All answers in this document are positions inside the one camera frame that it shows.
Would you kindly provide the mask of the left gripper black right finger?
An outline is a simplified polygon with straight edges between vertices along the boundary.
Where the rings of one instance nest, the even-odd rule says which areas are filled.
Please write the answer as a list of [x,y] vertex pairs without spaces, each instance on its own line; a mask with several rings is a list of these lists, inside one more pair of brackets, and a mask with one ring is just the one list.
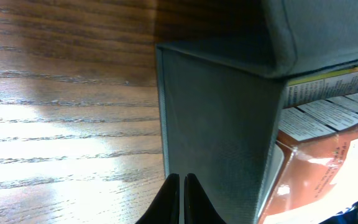
[[199,180],[194,174],[185,177],[185,224],[226,224],[214,209]]

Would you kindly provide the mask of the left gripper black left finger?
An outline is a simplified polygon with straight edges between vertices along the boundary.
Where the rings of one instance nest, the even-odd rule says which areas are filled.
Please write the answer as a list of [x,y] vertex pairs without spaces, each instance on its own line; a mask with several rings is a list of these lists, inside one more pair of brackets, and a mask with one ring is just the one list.
[[170,174],[136,224],[178,224],[179,206],[180,176]]

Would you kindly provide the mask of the black cardboard box with lid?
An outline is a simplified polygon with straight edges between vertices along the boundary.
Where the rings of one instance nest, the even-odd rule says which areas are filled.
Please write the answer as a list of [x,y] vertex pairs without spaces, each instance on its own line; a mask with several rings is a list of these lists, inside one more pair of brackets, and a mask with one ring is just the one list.
[[226,223],[255,223],[288,82],[358,66],[358,1],[213,1],[157,44],[166,174],[199,180]]

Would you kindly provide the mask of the brown chocolate box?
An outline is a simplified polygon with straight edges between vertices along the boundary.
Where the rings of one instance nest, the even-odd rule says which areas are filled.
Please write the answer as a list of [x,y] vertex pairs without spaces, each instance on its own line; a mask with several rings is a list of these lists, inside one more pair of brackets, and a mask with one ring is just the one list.
[[282,111],[259,223],[321,223],[358,201],[358,93]]

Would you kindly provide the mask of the yellow green snack box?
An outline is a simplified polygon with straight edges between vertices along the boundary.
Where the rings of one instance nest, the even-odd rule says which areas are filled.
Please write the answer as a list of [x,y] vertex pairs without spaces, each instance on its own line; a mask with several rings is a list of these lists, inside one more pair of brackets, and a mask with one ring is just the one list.
[[290,80],[284,107],[358,93],[358,67]]

